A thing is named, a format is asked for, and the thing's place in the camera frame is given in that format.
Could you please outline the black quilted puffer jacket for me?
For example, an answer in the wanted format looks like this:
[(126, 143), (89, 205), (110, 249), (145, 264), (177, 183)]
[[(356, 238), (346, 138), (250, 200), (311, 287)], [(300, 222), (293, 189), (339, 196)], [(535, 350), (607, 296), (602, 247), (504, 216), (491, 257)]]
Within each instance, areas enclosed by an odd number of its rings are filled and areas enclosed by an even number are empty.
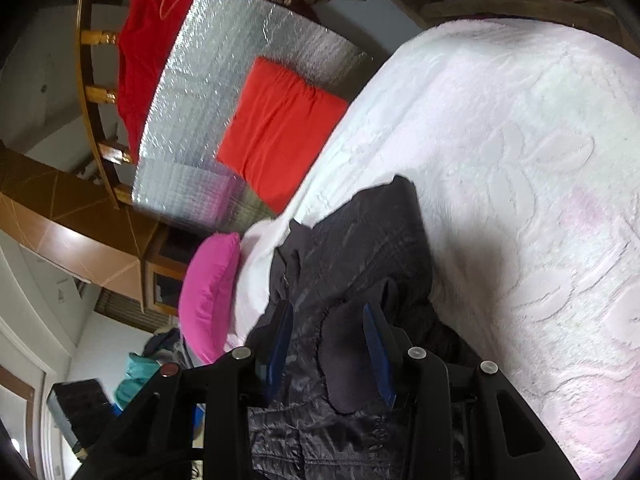
[(376, 386), (362, 311), (446, 362), (478, 357), (431, 305), (431, 253), (407, 179), (358, 192), (315, 226), (292, 223), (274, 251), (270, 304), (288, 302), (293, 329), (282, 382), (248, 413), (253, 466), (265, 479), (396, 479), (409, 415)]

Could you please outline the teal garment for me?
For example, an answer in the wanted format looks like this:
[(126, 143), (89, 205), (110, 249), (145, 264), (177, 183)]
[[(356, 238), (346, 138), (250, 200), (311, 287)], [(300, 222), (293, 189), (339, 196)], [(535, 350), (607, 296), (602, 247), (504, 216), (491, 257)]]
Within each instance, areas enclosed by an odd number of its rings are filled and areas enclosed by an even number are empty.
[(114, 391), (115, 404), (124, 410), (159, 369), (159, 362), (129, 353), (125, 377)]

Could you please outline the magenta pillow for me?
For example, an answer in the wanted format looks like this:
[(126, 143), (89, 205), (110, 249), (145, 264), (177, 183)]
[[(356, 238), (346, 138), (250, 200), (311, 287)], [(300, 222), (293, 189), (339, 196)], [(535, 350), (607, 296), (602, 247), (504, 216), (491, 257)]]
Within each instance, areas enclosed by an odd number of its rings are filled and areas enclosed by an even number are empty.
[(178, 302), (180, 330), (204, 364), (224, 354), (240, 255), (238, 233), (213, 234), (200, 245), (184, 274)]

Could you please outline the black box on floor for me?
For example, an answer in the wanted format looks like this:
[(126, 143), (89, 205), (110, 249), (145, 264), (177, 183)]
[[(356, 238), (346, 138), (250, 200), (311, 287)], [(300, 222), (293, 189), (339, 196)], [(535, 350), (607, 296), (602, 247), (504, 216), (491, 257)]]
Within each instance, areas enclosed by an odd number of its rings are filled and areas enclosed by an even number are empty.
[(56, 382), (47, 408), (74, 455), (83, 462), (116, 414), (97, 379)]

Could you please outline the silver foil insulation mat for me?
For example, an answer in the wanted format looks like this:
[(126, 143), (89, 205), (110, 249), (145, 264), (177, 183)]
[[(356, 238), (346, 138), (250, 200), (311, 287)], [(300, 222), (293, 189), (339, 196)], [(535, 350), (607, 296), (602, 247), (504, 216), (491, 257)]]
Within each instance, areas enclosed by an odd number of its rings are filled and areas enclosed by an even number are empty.
[(374, 73), (371, 55), (266, 0), (193, 0), (143, 129), (132, 201), (173, 226), (244, 233), (272, 211), (216, 161), (258, 56), (352, 100)]

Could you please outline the wooden curved pillar cabinet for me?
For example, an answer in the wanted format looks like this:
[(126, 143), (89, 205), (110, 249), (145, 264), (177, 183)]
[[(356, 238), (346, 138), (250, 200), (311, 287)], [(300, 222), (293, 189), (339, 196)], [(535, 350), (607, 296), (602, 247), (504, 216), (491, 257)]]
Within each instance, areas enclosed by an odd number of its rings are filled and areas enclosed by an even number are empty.
[(1, 149), (1, 229), (78, 278), (136, 300), (142, 311), (176, 316), (157, 286), (178, 289), (186, 264), (163, 253), (170, 227), (106, 188)]

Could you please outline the wooden stair railing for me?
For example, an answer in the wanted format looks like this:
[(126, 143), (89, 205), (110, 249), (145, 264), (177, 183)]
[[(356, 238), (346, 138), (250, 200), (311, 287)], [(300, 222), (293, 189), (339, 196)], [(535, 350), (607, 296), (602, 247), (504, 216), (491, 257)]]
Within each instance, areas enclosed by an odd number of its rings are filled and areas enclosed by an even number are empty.
[(117, 91), (111, 84), (104, 86), (96, 82), (96, 48), (117, 47), (118, 32), (104, 27), (92, 26), (93, 9), (102, 0), (77, 0), (75, 18), (75, 67), (78, 101), (86, 128), (93, 161), (96, 163), (99, 181), (115, 208), (131, 204), (131, 188), (122, 183), (116, 168), (132, 166), (134, 158), (130, 149), (112, 136), (105, 134), (100, 107), (117, 104)]

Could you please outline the white embossed bed blanket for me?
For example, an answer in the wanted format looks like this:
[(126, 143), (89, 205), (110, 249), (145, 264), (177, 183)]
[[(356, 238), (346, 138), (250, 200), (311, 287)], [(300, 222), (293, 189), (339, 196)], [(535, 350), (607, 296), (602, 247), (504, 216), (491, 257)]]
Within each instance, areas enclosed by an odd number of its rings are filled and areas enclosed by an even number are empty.
[(524, 20), (403, 44), (277, 219), (250, 228), (231, 341), (265, 311), (274, 248), (358, 191), (416, 186), (439, 317), (495, 361), (584, 479), (639, 441), (639, 60)]

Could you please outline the red square cushion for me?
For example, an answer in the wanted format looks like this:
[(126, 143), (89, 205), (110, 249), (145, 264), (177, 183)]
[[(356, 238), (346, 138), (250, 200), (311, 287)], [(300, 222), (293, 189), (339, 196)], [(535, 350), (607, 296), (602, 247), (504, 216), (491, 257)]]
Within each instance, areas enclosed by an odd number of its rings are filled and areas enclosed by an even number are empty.
[(260, 56), (216, 159), (282, 214), (347, 109), (347, 101)]

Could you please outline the red cloth on railing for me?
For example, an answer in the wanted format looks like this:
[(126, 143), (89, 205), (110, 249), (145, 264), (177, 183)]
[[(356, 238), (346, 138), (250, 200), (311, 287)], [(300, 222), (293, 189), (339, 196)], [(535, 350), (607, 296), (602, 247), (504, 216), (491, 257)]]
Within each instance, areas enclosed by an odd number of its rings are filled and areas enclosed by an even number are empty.
[(193, 0), (131, 0), (117, 38), (116, 105), (131, 156), (139, 157), (155, 90)]

